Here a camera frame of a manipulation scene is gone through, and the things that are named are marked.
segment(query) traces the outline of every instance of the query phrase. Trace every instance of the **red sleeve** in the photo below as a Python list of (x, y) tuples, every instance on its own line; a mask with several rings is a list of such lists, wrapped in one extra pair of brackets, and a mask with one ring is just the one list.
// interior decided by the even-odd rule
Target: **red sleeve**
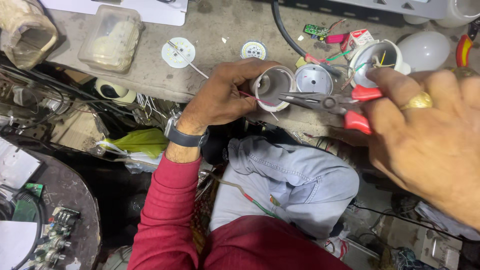
[(200, 161), (182, 164), (165, 157), (160, 161), (152, 175), (128, 270), (198, 267), (190, 216)]

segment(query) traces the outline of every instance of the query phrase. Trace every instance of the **transparent plastic box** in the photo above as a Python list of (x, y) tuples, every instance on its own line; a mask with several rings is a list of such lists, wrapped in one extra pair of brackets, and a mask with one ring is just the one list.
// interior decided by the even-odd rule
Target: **transparent plastic box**
[(143, 28), (136, 10), (101, 5), (78, 59), (92, 68), (125, 74), (132, 64)]

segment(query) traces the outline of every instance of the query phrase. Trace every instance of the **hand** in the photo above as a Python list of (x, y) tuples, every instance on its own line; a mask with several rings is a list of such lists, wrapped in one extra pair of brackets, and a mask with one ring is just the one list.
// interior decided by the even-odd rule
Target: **hand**
[[(367, 73), (388, 98), (367, 104), (374, 130), (370, 160), (397, 185), (480, 229), (480, 77), (457, 81), (450, 71), (404, 76)], [(433, 108), (399, 108), (420, 91)]]
[(205, 85), (182, 113), (177, 129), (190, 135), (201, 135), (209, 125), (226, 124), (256, 110), (257, 101), (242, 97), (249, 92), (248, 79), (280, 65), (255, 57), (219, 64)]

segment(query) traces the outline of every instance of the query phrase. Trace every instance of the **white bulb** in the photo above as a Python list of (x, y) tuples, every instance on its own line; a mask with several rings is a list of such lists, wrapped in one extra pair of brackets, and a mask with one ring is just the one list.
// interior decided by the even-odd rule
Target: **white bulb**
[(437, 32), (426, 31), (413, 34), (398, 44), (403, 62), (412, 71), (436, 70), (447, 60), (450, 44), (447, 38)]

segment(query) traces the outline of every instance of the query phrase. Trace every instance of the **shoe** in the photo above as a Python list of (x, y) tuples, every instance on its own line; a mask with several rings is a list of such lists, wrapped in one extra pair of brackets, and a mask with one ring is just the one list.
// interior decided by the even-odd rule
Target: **shoe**
[(339, 236), (328, 238), (325, 242), (324, 249), (333, 254), (333, 256), (342, 259), (350, 248), (350, 245), (346, 241), (349, 233), (350, 231), (342, 231)]

